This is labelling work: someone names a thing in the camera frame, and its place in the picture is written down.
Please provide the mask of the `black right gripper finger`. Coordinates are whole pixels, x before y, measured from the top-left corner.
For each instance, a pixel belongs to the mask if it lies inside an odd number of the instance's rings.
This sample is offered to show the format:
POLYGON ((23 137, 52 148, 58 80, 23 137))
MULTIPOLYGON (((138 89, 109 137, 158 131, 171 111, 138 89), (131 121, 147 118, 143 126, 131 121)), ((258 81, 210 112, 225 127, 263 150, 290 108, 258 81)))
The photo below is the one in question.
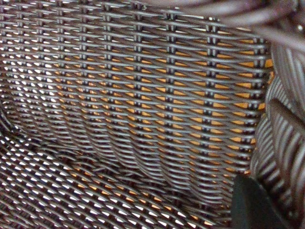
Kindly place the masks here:
POLYGON ((256 180, 245 175, 237 175, 234 179, 231 217, 234 229, 290 228, 266 190, 256 180))

